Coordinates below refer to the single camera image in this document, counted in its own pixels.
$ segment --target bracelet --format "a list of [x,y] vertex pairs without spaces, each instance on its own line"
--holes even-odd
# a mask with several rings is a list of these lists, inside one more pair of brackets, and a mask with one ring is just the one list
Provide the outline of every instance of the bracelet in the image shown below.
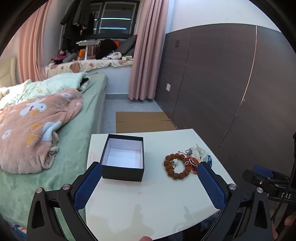
[[[174,159],[178,159],[183,162],[183,164],[185,166],[185,169],[183,172],[177,173],[174,171],[173,164],[172,164],[172,161]],[[174,180],[183,179],[183,178],[187,177],[191,171],[191,168],[192,168],[188,157],[185,157],[183,154],[180,155],[179,153],[170,154],[170,155],[166,156],[163,164],[165,166],[165,170],[168,173],[168,176],[172,177]]]

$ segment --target open box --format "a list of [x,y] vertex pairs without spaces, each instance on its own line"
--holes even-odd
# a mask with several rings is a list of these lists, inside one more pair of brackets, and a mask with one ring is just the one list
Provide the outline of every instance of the open box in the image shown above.
[[143,137],[109,134],[100,163],[103,178],[141,182],[144,174]]

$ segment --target beige headboard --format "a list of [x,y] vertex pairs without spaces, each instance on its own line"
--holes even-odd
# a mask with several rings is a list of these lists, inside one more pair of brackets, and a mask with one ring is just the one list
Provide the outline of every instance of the beige headboard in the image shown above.
[[16,58],[0,61],[0,88],[17,84],[15,78]]

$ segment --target pink curtain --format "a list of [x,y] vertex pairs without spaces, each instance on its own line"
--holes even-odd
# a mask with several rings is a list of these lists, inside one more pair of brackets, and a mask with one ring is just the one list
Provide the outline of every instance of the pink curtain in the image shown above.
[[153,99],[165,36],[169,0],[145,0],[129,85],[129,98]]
[[52,0],[42,5],[20,28],[17,64],[20,82],[44,80],[43,37]]

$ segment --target cardboard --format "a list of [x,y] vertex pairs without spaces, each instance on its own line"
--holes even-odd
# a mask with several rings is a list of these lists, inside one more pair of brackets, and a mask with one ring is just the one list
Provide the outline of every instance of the cardboard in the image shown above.
[[109,134],[100,163],[103,178],[141,182],[144,174],[143,137]]
[[176,130],[164,112],[116,112],[116,133]]

